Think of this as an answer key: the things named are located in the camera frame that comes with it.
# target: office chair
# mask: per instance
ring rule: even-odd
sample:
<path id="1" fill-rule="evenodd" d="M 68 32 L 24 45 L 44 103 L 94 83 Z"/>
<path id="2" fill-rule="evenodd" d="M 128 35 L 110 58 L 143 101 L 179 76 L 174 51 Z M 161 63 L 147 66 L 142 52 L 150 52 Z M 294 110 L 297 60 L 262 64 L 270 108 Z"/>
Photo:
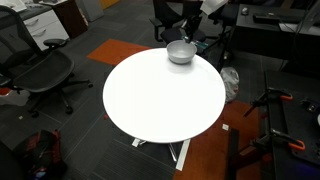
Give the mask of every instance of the office chair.
<path id="1" fill-rule="evenodd" d="M 154 38 L 162 42 L 163 40 L 159 38 L 159 28 L 172 28 L 173 24 L 183 19 L 183 16 L 171 9 L 165 0 L 153 0 L 153 8 L 155 17 L 149 20 L 154 26 Z"/>
<path id="2" fill-rule="evenodd" d="M 164 30 L 160 36 L 166 44 L 172 41 L 181 40 L 183 35 L 186 35 L 190 40 L 195 40 L 199 42 L 204 42 L 206 40 L 206 35 L 198 29 L 202 17 L 200 14 L 202 11 L 200 7 L 202 1 L 183 1 L 182 16 L 186 20 L 186 27 L 176 26 L 170 29 Z"/>
<path id="3" fill-rule="evenodd" d="M 60 39 L 46 40 L 49 46 L 41 51 L 30 35 L 19 14 L 14 10 L 0 6 L 0 87 L 12 90 L 27 90 L 31 98 L 38 98 L 28 110 L 32 117 L 37 117 L 39 103 L 53 92 L 58 93 L 65 106 L 66 113 L 73 112 L 62 88 L 85 83 L 89 80 L 69 82 L 74 62 L 62 52 L 55 50 L 66 45 Z"/>

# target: white cabinet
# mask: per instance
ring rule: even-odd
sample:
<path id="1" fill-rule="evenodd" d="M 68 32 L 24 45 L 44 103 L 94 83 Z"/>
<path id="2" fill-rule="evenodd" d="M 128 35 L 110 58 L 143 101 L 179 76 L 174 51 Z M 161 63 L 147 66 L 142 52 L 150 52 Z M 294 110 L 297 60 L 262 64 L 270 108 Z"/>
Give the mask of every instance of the white cabinet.
<path id="1" fill-rule="evenodd" d="M 33 39 L 41 50 L 48 47 L 43 44 L 47 39 L 69 39 L 69 36 L 53 10 L 24 21 Z"/>

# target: metal bowl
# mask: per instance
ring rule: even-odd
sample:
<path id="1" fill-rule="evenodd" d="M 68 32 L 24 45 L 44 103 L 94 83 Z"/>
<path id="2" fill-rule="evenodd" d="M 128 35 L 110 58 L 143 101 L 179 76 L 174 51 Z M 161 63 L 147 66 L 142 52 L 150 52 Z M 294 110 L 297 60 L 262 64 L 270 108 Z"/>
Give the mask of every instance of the metal bowl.
<path id="1" fill-rule="evenodd" d="M 169 59 L 177 64 L 186 64 L 192 60 L 197 52 L 197 47 L 184 40 L 172 41 L 167 46 Z"/>

